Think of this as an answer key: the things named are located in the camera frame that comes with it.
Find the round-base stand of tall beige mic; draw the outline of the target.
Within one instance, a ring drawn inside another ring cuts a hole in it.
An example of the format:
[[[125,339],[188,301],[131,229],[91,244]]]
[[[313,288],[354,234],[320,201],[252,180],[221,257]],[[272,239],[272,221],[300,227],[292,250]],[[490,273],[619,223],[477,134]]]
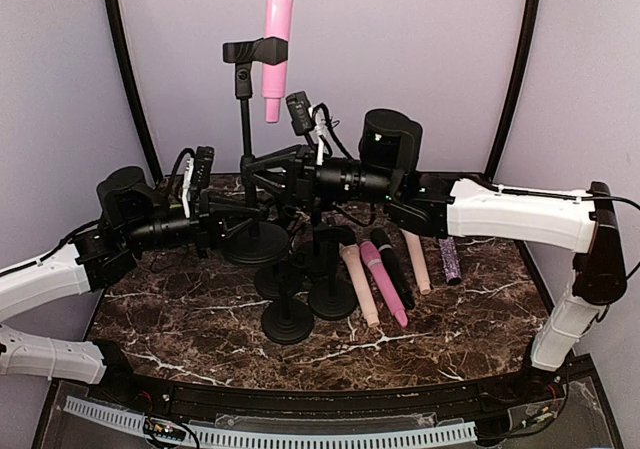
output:
[[[256,292],[267,300],[280,298],[281,282],[284,283],[288,296],[297,294],[302,289],[301,270],[289,262],[282,262],[259,269],[254,277]]]

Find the tall beige microphone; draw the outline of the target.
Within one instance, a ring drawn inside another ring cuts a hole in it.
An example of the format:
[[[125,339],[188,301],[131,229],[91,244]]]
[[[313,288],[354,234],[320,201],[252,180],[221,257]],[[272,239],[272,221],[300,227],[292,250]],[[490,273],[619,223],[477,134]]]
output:
[[[380,324],[378,310],[364,272],[359,246],[357,244],[341,245],[339,254],[346,265],[367,326],[377,327]]]

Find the pink microphone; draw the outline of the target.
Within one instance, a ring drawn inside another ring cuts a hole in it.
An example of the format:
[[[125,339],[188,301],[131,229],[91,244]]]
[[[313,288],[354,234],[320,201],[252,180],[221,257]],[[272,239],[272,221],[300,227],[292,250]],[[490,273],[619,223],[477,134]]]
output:
[[[390,313],[402,328],[406,328],[408,317],[404,304],[384,267],[380,252],[371,241],[364,241],[360,245],[360,256],[371,273]]]
[[[281,100],[285,97],[293,5],[294,0],[266,0],[264,38],[268,62],[263,64],[262,96],[265,121],[269,124],[279,121]]]

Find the black toy microphone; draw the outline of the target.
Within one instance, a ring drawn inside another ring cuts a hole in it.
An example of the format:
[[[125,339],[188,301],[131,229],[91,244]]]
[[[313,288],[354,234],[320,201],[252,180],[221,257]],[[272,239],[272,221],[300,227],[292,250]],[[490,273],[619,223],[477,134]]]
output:
[[[386,269],[404,307],[407,310],[414,309],[415,301],[411,286],[409,285],[400,266],[399,259],[394,251],[389,236],[383,229],[376,228],[370,232],[370,239],[380,253],[384,268]]]

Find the black stand with textured grip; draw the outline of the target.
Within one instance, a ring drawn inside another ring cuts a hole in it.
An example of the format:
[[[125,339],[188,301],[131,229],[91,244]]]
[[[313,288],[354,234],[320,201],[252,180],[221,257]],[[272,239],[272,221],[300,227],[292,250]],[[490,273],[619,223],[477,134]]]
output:
[[[295,298],[302,288],[302,276],[287,262],[280,262],[275,273],[278,298],[263,311],[261,328],[265,336],[280,345],[294,345],[309,337],[314,316],[306,303]]]

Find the black clip mic stand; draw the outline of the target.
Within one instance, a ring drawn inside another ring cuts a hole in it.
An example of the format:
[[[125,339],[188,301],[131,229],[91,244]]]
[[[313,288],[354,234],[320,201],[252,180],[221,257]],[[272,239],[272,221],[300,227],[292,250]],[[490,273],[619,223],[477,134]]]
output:
[[[309,308],[320,319],[342,320],[356,308],[357,300],[352,284],[338,277],[339,246],[354,241],[355,234],[347,225],[318,227],[314,230],[313,242],[327,244],[327,275],[315,282],[308,294]]]

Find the beige microphone round head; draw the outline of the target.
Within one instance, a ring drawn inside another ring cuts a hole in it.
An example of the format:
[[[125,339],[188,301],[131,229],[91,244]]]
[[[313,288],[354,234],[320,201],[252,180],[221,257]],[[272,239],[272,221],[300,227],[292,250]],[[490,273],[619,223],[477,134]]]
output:
[[[405,230],[402,231],[402,235],[407,245],[418,290],[422,295],[428,295],[432,292],[432,284],[420,237]]]

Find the purple rhinestone microphone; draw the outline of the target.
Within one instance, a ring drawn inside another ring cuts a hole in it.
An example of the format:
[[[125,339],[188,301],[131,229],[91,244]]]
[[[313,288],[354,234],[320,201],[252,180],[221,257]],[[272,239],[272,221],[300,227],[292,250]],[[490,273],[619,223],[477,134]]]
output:
[[[443,261],[445,281],[448,285],[461,282],[461,270],[455,241],[452,237],[439,240],[439,247]]]

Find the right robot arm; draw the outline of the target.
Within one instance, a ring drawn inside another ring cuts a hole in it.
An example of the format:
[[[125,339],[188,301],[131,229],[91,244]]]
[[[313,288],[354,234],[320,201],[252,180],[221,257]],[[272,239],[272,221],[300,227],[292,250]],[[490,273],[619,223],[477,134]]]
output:
[[[573,277],[533,339],[529,365],[510,382],[511,395],[530,403],[547,389],[548,372],[561,367],[597,316],[626,292],[632,274],[614,209],[619,199],[601,182],[563,192],[420,172],[422,133],[398,111],[373,109],[365,115],[356,159],[295,145],[242,163],[241,174],[284,204],[379,204],[399,228],[423,237],[498,237],[571,251]]]

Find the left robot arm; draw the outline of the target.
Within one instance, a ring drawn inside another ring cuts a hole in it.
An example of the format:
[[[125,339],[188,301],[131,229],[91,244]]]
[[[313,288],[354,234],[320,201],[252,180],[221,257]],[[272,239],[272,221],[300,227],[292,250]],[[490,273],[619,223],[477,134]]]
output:
[[[70,296],[107,289],[149,250],[193,246],[200,256],[263,217],[260,209],[211,198],[196,185],[183,205],[146,182],[137,166],[116,170],[97,187],[101,216],[49,252],[1,272],[1,319]],[[118,345],[68,341],[1,327],[1,372],[100,384],[120,405],[141,396],[140,381]]]

